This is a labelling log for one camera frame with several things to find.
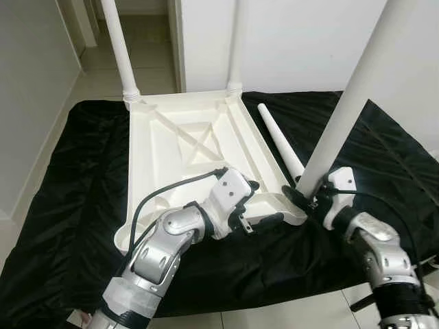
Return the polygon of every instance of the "white wall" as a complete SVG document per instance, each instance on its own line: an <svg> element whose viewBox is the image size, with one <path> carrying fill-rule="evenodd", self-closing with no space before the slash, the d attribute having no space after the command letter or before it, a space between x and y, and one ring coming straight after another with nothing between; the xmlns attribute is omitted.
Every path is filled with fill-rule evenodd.
<svg viewBox="0 0 439 329"><path fill-rule="evenodd" d="M439 1L398 3L399 19L383 36L362 92L432 151L439 149Z"/></svg>
<svg viewBox="0 0 439 329"><path fill-rule="evenodd" d="M399 0L410 15L389 39L364 92L427 150L439 149L437 0ZM345 88L384 0L250 0L245 90ZM234 0L182 0L187 91L225 88Z"/></svg>
<svg viewBox="0 0 439 329"><path fill-rule="evenodd" d="M249 0L246 90L343 89L384 0ZM226 86L234 0L182 0L188 91Z"/></svg>
<svg viewBox="0 0 439 329"><path fill-rule="evenodd" d="M0 212L11 217L78 76L54 0L0 1Z"/></svg>

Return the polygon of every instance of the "black cable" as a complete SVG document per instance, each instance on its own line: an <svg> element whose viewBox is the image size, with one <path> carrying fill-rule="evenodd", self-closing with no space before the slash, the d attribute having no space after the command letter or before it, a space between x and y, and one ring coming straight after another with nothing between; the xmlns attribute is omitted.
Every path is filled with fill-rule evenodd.
<svg viewBox="0 0 439 329"><path fill-rule="evenodd" d="M116 272L116 276L119 276L122 274L123 270L125 269L125 266L128 264L128 262L131 259L133 251L136 249L136 247L139 245L139 243L145 238L145 236L149 233L149 231L156 225L156 221L153 221L146 230L142 233L142 235L134 242L134 238L136 236L136 226L137 221L139 219L140 211L142 210L142 207L150 201L153 197L156 197L157 195L166 192L168 190L172 190L173 188L176 188L178 186L182 186L188 183L196 182L197 180L203 180L204 178L210 177L210 176L217 176L220 177L225 174L225 172L228 170L227 167L224 167L222 169L215 169L212 171L209 171L208 173L204 173L199 176L195 176L192 178L188 178L186 180L181 180L179 182L167 185L165 187L162 187L158 189L157 191L154 191L153 193L149 194L148 196L144 197L137 206L133 218L132 218L132 224L131 224L131 232L130 232L130 244L128 246L128 251L126 255L122 258L121 266L118 268Z"/></svg>
<svg viewBox="0 0 439 329"><path fill-rule="evenodd" d="M439 318L439 314L436 311L436 309L434 308L434 305L431 305L431 303L433 301L431 300L430 296L427 294L427 291L425 290L423 268L422 268L421 263L419 261L418 251L416 248L416 244L414 242L413 234L412 234L411 230L409 229L407 222L404 220L403 216L400 214L400 212L385 198L380 197L378 195L374 195L372 193L366 193L366 192L360 192L360 191L354 191L354 190L339 190L337 188L327 188L327 190L330 192L336 193L336 194L356 194L356 195L362 195L365 197L371 197L373 199L379 200L382 203L384 203L394 213L394 215L396 215L396 217L404 225L404 228L405 228L407 235L409 237L409 240L410 240L410 244L412 245L413 258L414 258L414 262L416 264L416 272L418 274L421 292L423 294L423 297L425 298L425 303L427 303L430 311L434 314L434 316Z"/></svg>
<svg viewBox="0 0 439 329"><path fill-rule="evenodd" d="M142 207L148 202L150 201L153 197L156 197L157 195L166 192L168 190L172 190L173 188L176 188L178 186L182 186L188 183L192 183L192 182L196 182L197 180L203 180L204 178L213 176L213 175L222 175L224 174L224 172L226 171L226 168L223 169L215 169L212 171L209 171L208 173L204 173L202 175L199 176L195 176L192 178L188 178L186 180L181 180L177 183L173 183L170 185L167 185L165 187L162 187L160 189L158 189L157 191L154 191L153 193L149 194L147 197L144 197L142 199L142 201L139 202L139 205L136 208L136 211L134 212L134 216L132 218L132 225L131 225L131 233L130 233L130 244L128 247L128 254L131 254L135 247L139 244L139 242L141 241L141 239L143 239L146 234L149 232L149 230L151 230L152 225L150 225L148 227L148 229L137 239L136 243L134 243L134 238L135 238L135 234L136 234L136 226L137 226L137 220L139 219L139 215L140 215L140 211L142 210Z"/></svg>

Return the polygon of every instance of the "white floor tile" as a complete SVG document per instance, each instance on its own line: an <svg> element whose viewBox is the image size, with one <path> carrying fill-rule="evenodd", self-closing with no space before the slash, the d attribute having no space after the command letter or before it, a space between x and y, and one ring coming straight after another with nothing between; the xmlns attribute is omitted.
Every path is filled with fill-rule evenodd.
<svg viewBox="0 0 439 329"><path fill-rule="evenodd" d="M174 73L168 69L134 69L137 88L142 95L172 94L176 92Z"/></svg>
<svg viewBox="0 0 439 329"><path fill-rule="evenodd" d="M428 283L430 286L439 289L439 270L430 273L428 276L424 277L425 283Z"/></svg>
<svg viewBox="0 0 439 329"><path fill-rule="evenodd" d="M224 329L356 329L341 291L223 313Z"/></svg>
<svg viewBox="0 0 439 329"><path fill-rule="evenodd" d="M433 288L432 286L426 284L425 288L427 293L436 302L436 309L439 310L439 290ZM343 289L343 294L348 301L349 305L358 302L361 298L366 297L371 294L369 284L364 283L355 287ZM372 304L358 312L353 313L361 329L377 329L378 323L381 318L376 304Z"/></svg>
<svg viewBox="0 0 439 329"><path fill-rule="evenodd" d="M115 54L110 44L86 48L81 55L82 68L85 71L117 69Z"/></svg>
<svg viewBox="0 0 439 329"><path fill-rule="evenodd" d="M134 29L136 40L144 42L169 42L169 21L167 16L125 16L122 25Z"/></svg>
<svg viewBox="0 0 439 329"><path fill-rule="evenodd" d="M119 17L124 35L135 35L138 25L145 21L144 16L126 15Z"/></svg>
<svg viewBox="0 0 439 329"><path fill-rule="evenodd" d="M99 24L99 45L111 45L110 42L110 34L108 33L107 24L105 21L98 21ZM125 39L125 43L128 48L131 47L132 41L134 41L135 36L135 27L131 23L130 19L128 20L122 20L121 19L121 26L122 26L122 32L123 32L123 38Z"/></svg>
<svg viewBox="0 0 439 329"><path fill-rule="evenodd" d="M67 108L70 110L72 107L74 107L75 104L79 103L80 101L85 100L105 100L105 101L122 101L122 95L120 96L86 96L81 95L79 93L71 93L69 98L67 99Z"/></svg>
<svg viewBox="0 0 439 329"><path fill-rule="evenodd" d="M148 329L222 329L221 313L153 319Z"/></svg>
<svg viewBox="0 0 439 329"><path fill-rule="evenodd" d="M77 327L81 328L82 323L82 319L81 316L79 314L79 312L77 312L76 310L74 310L70 316L67 318L67 322L74 324Z"/></svg>
<svg viewBox="0 0 439 329"><path fill-rule="evenodd" d="M122 95L118 70L96 70L82 73L72 93L82 99L100 99L103 96Z"/></svg>
<svg viewBox="0 0 439 329"><path fill-rule="evenodd" d="M173 67L172 46L170 42L135 41L130 54L133 68Z"/></svg>

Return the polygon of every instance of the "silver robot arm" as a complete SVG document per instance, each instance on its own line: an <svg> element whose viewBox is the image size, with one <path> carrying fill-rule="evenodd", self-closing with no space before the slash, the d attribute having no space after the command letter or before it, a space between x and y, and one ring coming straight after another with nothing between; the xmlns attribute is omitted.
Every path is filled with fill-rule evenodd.
<svg viewBox="0 0 439 329"><path fill-rule="evenodd" d="M241 214L258 187L229 169L202 204L191 202L163 213L153 233L137 245L122 275L111 279L102 307L88 328L146 328L177 272L181 255L206 237L227 236L231 217L248 226Z"/></svg>
<svg viewBox="0 0 439 329"><path fill-rule="evenodd" d="M356 190L349 167L328 176L308 211L326 229L339 232L361 257L381 316L380 327L438 329L439 321L429 313L425 292L396 230L367 212L353 209L355 195L334 193L340 190ZM299 195L296 199L305 204Z"/></svg>

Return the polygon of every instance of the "wrinkled black fabric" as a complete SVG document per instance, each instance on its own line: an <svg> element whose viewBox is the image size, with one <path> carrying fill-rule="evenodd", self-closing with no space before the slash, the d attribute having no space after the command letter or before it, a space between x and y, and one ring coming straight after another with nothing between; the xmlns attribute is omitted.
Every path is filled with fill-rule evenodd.
<svg viewBox="0 0 439 329"><path fill-rule="evenodd" d="M266 103L306 163L339 96L244 93L243 101L287 173L257 104ZM56 328L72 308L98 307L121 260L112 238L126 216L128 131L121 102L85 101L71 110L0 277L0 328ZM359 191L384 196L405 215L423 258L438 253L439 164L373 103L334 167L342 165L354 169ZM392 224L412 255L403 226L383 204L358 196L355 206ZM313 221L294 227L273 215L255 230L194 245L157 315L262 306L364 281L352 249Z"/></svg>

